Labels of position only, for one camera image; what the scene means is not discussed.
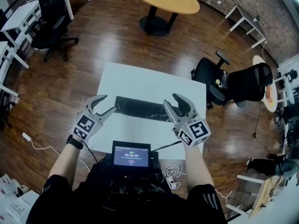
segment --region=black cloth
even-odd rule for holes
[[[33,205],[27,224],[102,223],[114,219],[129,222],[192,220],[198,223],[227,223],[212,185],[194,187],[185,200],[172,194],[166,182],[152,191],[125,200],[116,211],[103,208],[107,202],[106,162],[95,164],[85,182],[72,191],[66,178],[53,175]]]
[[[277,162],[268,159],[254,159],[249,162],[249,168],[253,168],[256,172],[265,175],[275,175]]]

